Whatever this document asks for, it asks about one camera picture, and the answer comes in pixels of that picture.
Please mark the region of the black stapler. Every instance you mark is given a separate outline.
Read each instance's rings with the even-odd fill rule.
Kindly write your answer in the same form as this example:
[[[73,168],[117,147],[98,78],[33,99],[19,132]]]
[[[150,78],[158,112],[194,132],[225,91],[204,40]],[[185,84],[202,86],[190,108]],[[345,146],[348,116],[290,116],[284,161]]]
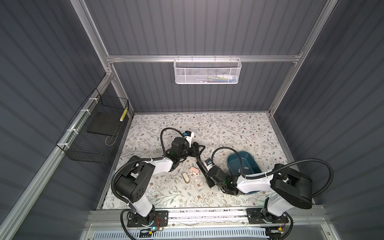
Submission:
[[[201,171],[201,173],[204,175],[206,181],[207,181],[207,184],[209,186],[209,188],[212,188],[215,186],[215,183],[214,181],[208,176],[207,174],[207,170],[206,168],[204,167],[204,164],[203,164],[203,161],[201,160],[201,156],[199,158],[195,158],[196,159],[196,162],[197,162],[197,165]]]

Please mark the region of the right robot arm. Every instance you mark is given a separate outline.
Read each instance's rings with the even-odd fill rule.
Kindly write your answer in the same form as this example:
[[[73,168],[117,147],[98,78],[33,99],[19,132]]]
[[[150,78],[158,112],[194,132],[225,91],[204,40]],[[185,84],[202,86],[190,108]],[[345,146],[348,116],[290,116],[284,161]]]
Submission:
[[[286,211],[294,207],[305,210],[312,208],[313,183],[300,172],[276,164],[271,171],[252,176],[253,179],[240,174],[230,176],[217,166],[210,167],[207,172],[207,177],[227,195],[272,191],[273,194],[266,198],[263,208],[255,212],[266,223],[285,224],[288,222]]]

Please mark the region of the pink mini stapler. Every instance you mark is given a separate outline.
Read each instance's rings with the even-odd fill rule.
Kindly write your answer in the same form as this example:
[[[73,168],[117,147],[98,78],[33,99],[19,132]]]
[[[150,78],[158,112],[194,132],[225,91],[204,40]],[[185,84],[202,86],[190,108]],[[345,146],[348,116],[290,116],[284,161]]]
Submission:
[[[195,167],[190,167],[190,170],[193,172],[193,173],[195,173],[196,175],[198,175],[199,174],[199,170],[198,169],[196,169]]]

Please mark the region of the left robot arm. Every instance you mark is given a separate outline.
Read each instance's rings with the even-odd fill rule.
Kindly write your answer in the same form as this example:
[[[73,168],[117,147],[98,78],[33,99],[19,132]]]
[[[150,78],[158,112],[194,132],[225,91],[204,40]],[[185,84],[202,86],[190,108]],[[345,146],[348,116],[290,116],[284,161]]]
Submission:
[[[198,159],[205,148],[204,145],[177,137],[162,157],[143,159],[133,156],[114,174],[111,191],[129,205],[140,224],[148,226],[155,219],[155,207],[146,196],[152,176],[175,170],[188,157]]]

